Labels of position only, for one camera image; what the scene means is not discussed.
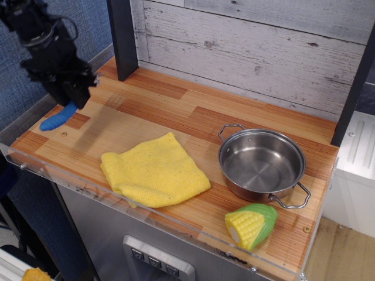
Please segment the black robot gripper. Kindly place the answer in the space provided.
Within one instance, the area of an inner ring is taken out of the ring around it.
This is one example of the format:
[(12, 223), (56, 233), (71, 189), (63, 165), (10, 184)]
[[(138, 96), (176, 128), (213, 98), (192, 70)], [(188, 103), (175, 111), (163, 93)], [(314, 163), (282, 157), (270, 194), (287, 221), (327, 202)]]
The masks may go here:
[(73, 43), (23, 45), (31, 58), (21, 61), (28, 77), (39, 82), (56, 101), (73, 101), (83, 109), (90, 98), (89, 88), (98, 85), (91, 66), (78, 58)]

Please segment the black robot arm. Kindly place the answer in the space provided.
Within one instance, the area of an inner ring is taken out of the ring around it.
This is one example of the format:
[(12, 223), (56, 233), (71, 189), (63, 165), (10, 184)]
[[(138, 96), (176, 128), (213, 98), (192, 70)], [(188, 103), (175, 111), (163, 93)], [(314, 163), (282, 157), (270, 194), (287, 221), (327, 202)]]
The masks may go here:
[(21, 61), (30, 81), (40, 83), (61, 106), (72, 102), (83, 109), (97, 76), (77, 56), (76, 37), (70, 35), (65, 20), (49, 14), (44, 1), (1, 1), (1, 21), (30, 54)]

